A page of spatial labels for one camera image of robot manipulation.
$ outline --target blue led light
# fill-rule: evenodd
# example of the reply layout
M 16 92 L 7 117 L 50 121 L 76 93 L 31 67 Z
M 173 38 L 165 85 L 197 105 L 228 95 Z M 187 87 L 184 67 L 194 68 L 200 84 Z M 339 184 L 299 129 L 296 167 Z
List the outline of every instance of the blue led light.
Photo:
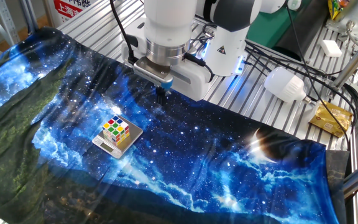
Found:
M 208 50 L 208 47 L 209 47 L 209 41 L 207 41 L 206 47 L 205 47 L 203 53 L 201 53 L 201 58 L 205 58 L 205 54 L 206 54 L 206 51 Z
M 244 56 L 239 57 L 239 60 L 237 62 L 236 70 L 234 71 L 236 74 L 242 74 L 242 69 L 244 68 L 244 65 L 241 63 Z

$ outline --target white label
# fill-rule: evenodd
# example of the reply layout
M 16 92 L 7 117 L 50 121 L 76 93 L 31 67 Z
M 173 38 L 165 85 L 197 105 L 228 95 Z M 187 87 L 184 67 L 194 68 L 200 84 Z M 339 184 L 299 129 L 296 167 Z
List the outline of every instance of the white label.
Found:
M 328 130 L 331 130 L 331 128 L 333 128 L 334 126 L 332 125 L 332 124 L 330 124 L 330 123 L 326 123 L 325 125 L 324 125 L 324 128 L 325 129 L 328 129 Z

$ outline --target yellow box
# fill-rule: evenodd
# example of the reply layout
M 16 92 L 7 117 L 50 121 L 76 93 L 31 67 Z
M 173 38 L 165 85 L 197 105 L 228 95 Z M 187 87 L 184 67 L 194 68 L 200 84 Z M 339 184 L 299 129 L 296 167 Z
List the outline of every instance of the yellow box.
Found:
M 335 118 L 340 122 L 342 127 L 347 131 L 352 122 L 353 114 L 338 106 L 324 101 L 328 109 L 332 112 Z M 337 124 L 335 119 L 328 113 L 327 109 L 320 103 L 316 105 L 317 110 L 313 118 L 309 121 L 311 124 L 337 136 L 344 135 L 341 127 Z

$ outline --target blue nebula pattern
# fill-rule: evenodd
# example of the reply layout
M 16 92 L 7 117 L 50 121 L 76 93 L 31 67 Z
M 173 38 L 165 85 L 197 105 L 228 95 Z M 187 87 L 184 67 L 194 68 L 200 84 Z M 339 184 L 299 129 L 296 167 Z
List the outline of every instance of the blue nebula pattern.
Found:
M 176 92 L 161 106 L 153 84 L 55 29 L 1 56 L 0 106 L 69 59 L 59 94 L 33 120 L 41 121 L 32 140 L 40 165 L 82 170 L 196 213 L 338 223 L 325 146 Z M 113 114 L 144 131 L 120 160 L 91 142 Z

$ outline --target white light bulb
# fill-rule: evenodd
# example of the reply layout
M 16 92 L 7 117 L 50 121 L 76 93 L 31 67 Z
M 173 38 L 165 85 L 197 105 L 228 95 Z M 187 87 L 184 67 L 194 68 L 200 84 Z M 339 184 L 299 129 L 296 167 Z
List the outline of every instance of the white light bulb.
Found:
M 275 68 L 266 78 L 265 88 L 284 102 L 291 103 L 294 100 L 303 100 L 310 103 L 310 98 L 303 91 L 302 79 L 292 74 L 283 67 Z

